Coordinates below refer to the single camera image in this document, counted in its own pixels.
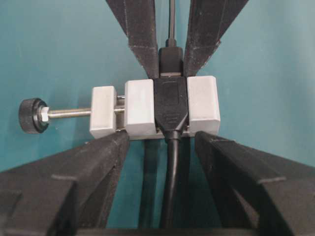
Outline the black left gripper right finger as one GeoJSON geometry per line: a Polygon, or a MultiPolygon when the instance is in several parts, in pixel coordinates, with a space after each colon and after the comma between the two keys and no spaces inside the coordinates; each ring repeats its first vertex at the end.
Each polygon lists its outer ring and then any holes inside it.
{"type": "Polygon", "coordinates": [[[314,167],[203,131],[195,135],[195,150],[225,228],[314,235],[314,167]]]}

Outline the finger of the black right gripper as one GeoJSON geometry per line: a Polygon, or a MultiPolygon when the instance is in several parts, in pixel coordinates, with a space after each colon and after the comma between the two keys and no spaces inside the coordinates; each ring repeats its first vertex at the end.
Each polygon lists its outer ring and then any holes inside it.
{"type": "Polygon", "coordinates": [[[184,76],[195,76],[221,43],[245,0],[192,0],[184,55],[184,76]]]}
{"type": "Polygon", "coordinates": [[[128,38],[128,46],[148,78],[159,77],[154,0],[107,0],[128,38]]]}

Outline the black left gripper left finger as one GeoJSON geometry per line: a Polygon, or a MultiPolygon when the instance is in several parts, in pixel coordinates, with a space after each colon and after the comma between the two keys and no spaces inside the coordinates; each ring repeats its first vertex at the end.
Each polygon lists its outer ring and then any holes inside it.
{"type": "Polygon", "coordinates": [[[105,228],[129,148],[120,131],[0,174],[3,236],[105,228]]]}

